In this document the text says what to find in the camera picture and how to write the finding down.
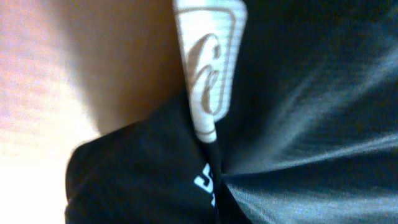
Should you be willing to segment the black cycling jersey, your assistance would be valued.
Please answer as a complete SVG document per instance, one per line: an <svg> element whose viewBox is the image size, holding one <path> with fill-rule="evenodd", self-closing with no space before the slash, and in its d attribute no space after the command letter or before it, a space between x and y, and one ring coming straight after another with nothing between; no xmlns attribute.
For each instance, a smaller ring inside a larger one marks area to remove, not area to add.
<svg viewBox="0 0 398 224"><path fill-rule="evenodd" d="M78 147L67 223L396 223L396 1L174 1L186 88Z"/></svg>

